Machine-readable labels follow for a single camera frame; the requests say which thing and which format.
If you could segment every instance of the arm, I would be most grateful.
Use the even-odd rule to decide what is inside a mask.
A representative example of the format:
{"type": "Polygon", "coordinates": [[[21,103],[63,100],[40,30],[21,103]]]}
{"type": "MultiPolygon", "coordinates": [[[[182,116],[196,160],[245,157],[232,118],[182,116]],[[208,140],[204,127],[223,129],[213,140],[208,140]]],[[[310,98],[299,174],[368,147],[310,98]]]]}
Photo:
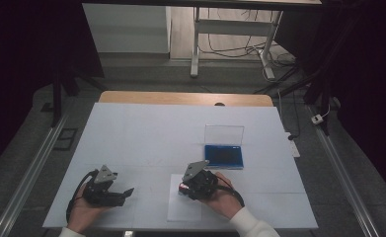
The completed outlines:
{"type": "Polygon", "coordinates": [[[62,228],[59,237],[83,237],[82,233],[97,219],[108,206],[92,206],[83,197],[85,185],[79,189],[75,198],[69,222],[62,228]]]}
{"type": "MultiPolygon", "coordinates": [[[[233,187],[229,179],[217,172],[219,185],[233,187]]],[[[266,222],[258,220],[248,210],[242,207],[238,200],[225,191],[216,191],[211,199],[202,199],[201,202],[211,207],[215,212],[230,219],[230,223],[239,232],[241,237],[276,237],[278,234],[266,222]]]]}

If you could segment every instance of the sleeve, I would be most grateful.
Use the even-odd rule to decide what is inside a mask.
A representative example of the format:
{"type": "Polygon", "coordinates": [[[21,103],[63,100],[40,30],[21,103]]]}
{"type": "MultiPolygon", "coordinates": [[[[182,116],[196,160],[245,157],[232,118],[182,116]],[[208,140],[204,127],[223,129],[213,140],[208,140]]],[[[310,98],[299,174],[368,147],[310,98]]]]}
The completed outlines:
{"type": "Polygon", "coordinates": [[[239,210],[230,220],[230,223],[241,237],[279,237],[269,224],[255,218],[247,207],[239,210]]]}
{"type": "Polygon", "coordinates": [[[85,237],[85,235],[81,235],[73,230],[63,227],[59,237],[85,237]]]}

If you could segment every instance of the gray carpet floor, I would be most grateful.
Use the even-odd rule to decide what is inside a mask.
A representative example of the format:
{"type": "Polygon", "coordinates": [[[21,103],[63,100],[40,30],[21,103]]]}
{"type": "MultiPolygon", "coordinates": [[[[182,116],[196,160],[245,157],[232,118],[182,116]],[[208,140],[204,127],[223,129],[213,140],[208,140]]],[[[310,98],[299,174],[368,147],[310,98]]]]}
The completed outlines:
{"type": "MultiPolygon", "coordinates": [[[[201,93],[253,94],[268,83],[262,76],[262,67],[252,62],[247,65],[235,62],[201,62],[197,79],[190,78],[190,68],[183,62],[143,63],[105,67],[106,78],[98,81],[110,90],[166,91],[201,93]]],[[[278,68],[280,76],[287,68],[278,68]]],[[[286,83],[286,87],[298,81],[297,73],[286,83]]],[[[90,111],[101,92],[83,80],[77,80],[81,92],[77,97],[63,97],[63,101],[75,101],[69,119],[63,127],[62,137],[67,133],[75,138],[58,139],[50,152],[39,178],[14,224],[10,236],[57,236],[58,230],[43,229],[42,223],[60,186],[67,166],[86,125],[90,111]]],[[[278,87],[265,93],[275,94],[278,87]]],[[[302,231],[279,230],[281,236],[364,236],[359,227],[346,194],[332,169],[329,158],[322,147],[306,105],[302,103],[305,88],[281,99],[284,127],[295,138],[301,157],[295,162],[300,171],[306,192],[319,224],[319,229],[302,231]]],[[[0,216],[14,190],[23,178],[29,164],[37,154],[52,121],[51,112],[42,112],[46,103],[52,102],[52,88],[39,89],[34,95],[34,105],[27,119],[0,157],[0,216]]],[[[279,108],[279,100],[274,100],[279,108]]],[[[336,118],[337,108],[330,112],[329,129],[340,156],[363,198],[382,236],[386,236],[386,185],[371,165],[368,158],[341,127],[336,118]]],[[[186,236],[186,233],[138,232],[136,236],[186,236]]],[[[218,236],[216,233],[193,233],[188,236],[218,236]]],[[[88,236],[122,236],[121,232],[91,230],[88,236]]]]}

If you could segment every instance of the white tabletop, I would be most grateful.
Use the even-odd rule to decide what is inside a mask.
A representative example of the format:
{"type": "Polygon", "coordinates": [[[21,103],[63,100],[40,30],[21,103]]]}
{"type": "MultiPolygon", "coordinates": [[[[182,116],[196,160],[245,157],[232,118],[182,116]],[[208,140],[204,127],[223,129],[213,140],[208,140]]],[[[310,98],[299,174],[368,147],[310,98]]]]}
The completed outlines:
{"type": "MultiPolygon", "coordinates": [[[[176,179],[188,163],[203,159],[207,124],[245,127],[244,169],[222,173],[232,180],[257,218],[274,228],[317,228],[276,108],[113,103],[98,103],[93,108],[43,227],[65,226],[65,209],[78,183],[89,171],[106,164],[118,172],[110,191],[134,188],[134,193],[124,206],[105,212],[95,226],[114,230],[232,229],[227,219],[198,201],[192,203],[196,206],[192,219],[168,219],[173,204],[169,204],[171,177],[176,179]]],[[[184,204],[189,201],[174,198],[183,198],[178,200],[184,204]]]]}

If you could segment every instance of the power adapter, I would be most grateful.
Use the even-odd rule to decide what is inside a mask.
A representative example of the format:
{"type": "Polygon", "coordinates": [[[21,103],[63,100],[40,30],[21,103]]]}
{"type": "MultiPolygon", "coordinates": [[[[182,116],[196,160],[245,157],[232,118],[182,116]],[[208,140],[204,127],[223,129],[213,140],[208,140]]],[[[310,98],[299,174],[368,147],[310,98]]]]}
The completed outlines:
{"type": "Polygon", "coordinates": [[[321,115],[316,115],[312,117],[312,121],[315,124],[319,124],[323,121],[323,118],[321,117],[321,115]]]}

